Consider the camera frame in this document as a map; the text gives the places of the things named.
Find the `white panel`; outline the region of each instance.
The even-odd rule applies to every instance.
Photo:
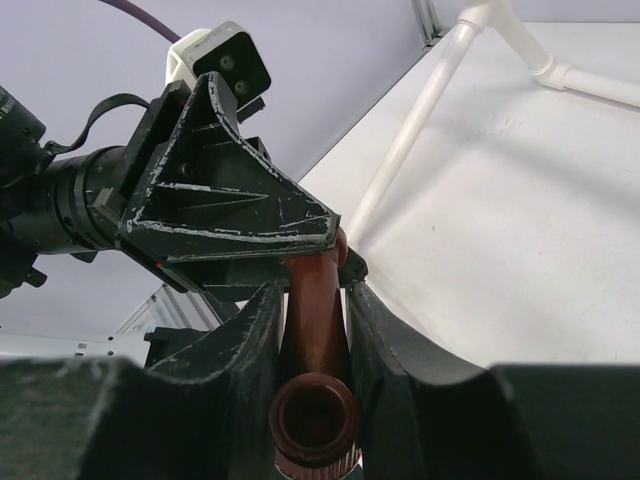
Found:
[[[558,58],[640,84],[640,24],[534,24]],[[447,37],[302,181],[349,219]],[[640,110],[544,89],[481,35],[359,252],[387,305],[495,362],[640,361]]]
[[[247,28],[273,78],[267,109],[245,134],[260,135],[294,177],[310,168],[420,55],[410,0],[139,0],[186,34],[235,20]],[[45,139],[71,142],[93,106],[118,92],[163,88],[168,43],[97,0],[3,0],[0,84],[43,121]],[[109,113],[81,153],[125,144],[142,114]],[[0,323],[26,332],[114,332],[160,282],[119,253],[93,265],[41,258],[49,275],[0,302]]]
[[[433,0],[438,19],[453,26],[464,8],[462,0]],[[527,22],[640,22],[638,0],[512,0],[513,9]],[[593,35],[599,35],[594,26]]]

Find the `cable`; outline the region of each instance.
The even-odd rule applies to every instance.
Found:
[[[115,108],[123,107],[125,105],[140,105],[141,107],[149,108],[149,102],[131,93],[118,93],[117,95],[113,95],[112,97],[105,98],[100,103],[98,103],[91,111],[89,119],[87,120],[87,124],[84,126],[84,129],[75,142],[73,142],[71,145],[60,145],[59,143],[50,140],[45,143],[44,149],[51,155],[59,155],[61,153],[68,153],[77,150],[87,141],[89,130],[96,122],[96,120],[98,120],[105,113],[110,112]]]
[[[148,27],[152,28],[164,38],[169,40],[171,43],[176,43],[180,40],[180,35],[167,27],[160,20],[155,18],[153,15],[145,12],[143,9],[129,2],[128,0],[98,0],[99,2],[106,3],[107,5],[111,5],[112,7],[117,8],[118,10],[123,11],[131,15],[136,20],[141,21]]]

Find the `purple cable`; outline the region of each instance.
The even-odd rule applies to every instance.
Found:
[[[128,13],[133,18],[140,20],[142,23],[147,25],[150,28],[153,28],[156,32],[162,35],[164,38],[169,40],[171,43],[176,43],[180,40],[180,35],[167,27],[160,20],[155,18],[154,16],[148,14],[143,9],[134,5],[133,3],[127,0],[98,0],[99,2],[106,3],[107,5],[111,5],[112,7],[117,8],[118,10],[123,11],[124,13]]]

